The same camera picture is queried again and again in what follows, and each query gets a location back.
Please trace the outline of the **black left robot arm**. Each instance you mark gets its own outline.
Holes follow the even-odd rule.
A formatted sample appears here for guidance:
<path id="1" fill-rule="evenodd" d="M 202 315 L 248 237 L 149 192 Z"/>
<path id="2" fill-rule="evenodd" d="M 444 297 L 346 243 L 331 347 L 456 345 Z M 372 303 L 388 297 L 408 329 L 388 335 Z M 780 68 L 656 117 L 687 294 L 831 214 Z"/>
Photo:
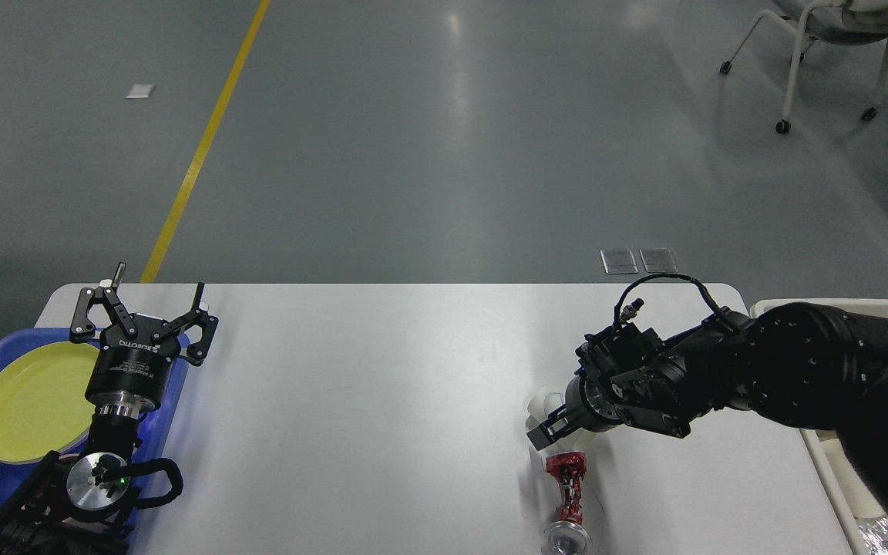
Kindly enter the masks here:
<path id="1" fill-rule="evenodd" d="M 0 509 L 0 554 L 126 554 L 133 514 L 183 494 L 175 461 L 139 454 L 141 425 L 163 406 L 173 366 L 204 363 L 218 326 L 205 285 L 173 320 L 131 312 L 119 298 L 126 264 L 81 289 L 69 340 L 96 351 L 85 397 L 94 408 L 84 449 L 50 450 Z"/>

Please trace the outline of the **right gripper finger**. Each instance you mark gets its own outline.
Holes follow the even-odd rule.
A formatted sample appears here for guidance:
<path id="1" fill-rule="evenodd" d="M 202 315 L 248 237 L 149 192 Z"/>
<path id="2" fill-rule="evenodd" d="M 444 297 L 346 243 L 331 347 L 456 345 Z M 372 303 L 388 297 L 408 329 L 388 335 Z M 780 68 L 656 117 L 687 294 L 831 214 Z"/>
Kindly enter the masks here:
<path id="1" fill-rule="evenodd" d="M 570 409 L 529 412 L 527 438 L 536 451 L 577 451 L 580 415 Z"/>

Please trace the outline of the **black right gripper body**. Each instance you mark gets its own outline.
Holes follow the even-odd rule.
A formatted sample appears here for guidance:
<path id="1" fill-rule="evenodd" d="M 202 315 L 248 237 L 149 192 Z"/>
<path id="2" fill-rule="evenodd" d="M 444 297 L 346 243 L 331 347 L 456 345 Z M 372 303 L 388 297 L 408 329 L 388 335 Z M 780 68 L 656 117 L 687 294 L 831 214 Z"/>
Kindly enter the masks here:
<path id="1" fill-rule="evenodd" d="M 564 419 L 571 432 L 602 433 L 626 424 L 587 375 L 575 375 L 568 383 Z"/>

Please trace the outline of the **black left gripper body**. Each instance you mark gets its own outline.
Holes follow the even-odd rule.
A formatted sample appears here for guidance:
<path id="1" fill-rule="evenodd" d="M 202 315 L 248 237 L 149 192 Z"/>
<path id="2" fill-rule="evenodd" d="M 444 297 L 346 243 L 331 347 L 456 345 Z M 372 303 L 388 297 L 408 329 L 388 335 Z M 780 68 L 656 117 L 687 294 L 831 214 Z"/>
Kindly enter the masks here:
<path id="1" fill-rule="evenodd" d="M 99 337 L 98 358 L 86 388 L 86 400 L 102 407 L 119 401 L 137 404 L 151 413 L 163 404 L 170 366 L 182 345 L 163 320 L 136 320 L 134 338 L 119 325 L 110 325 Z"/>

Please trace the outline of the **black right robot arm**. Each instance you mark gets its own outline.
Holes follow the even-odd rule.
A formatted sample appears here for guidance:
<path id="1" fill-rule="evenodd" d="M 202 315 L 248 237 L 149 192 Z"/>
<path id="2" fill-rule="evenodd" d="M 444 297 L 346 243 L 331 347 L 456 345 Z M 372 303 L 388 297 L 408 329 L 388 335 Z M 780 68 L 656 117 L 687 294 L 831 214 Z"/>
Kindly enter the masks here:
<path id="1" fill-rule="evenodd" d="M 751 411 L 794 429 L 832 431 L 888 513 L 888 318 L 808 301 L 758 317 L 722 307 L 697 278 L 709 316 L 670 338 L 634 323 L 629 284 L 606 329 L 587 334 L 563 404 L 527 433 L 549 449 L 577 431 L 616 426 L 686 438 L 712 411 Z"/>

